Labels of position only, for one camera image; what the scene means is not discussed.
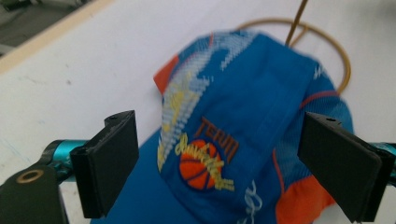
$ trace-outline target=white table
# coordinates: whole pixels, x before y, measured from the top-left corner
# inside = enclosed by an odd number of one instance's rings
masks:
[[[196,36],[264,17],[293,18],[299,1],[97,0],[0,59],[0,183],[37,161],[55,139],[91,139],[109,115],[134,109],[139,143],[161,123],[152,76]],[[396,142],[396,2],[316,0],[302,21],[346,49],[352,79],[343,96],[356,135]],[[286,39],[288,27],[258,27]],[[318,57],[335,84],[341,62],[306,36],[298,50]],[[71,223],[82,217],[77,188],[63,183]],[[376,223],[396,221],[396,189],[387,188]],[[339,208],[315,223],[348,223]]]

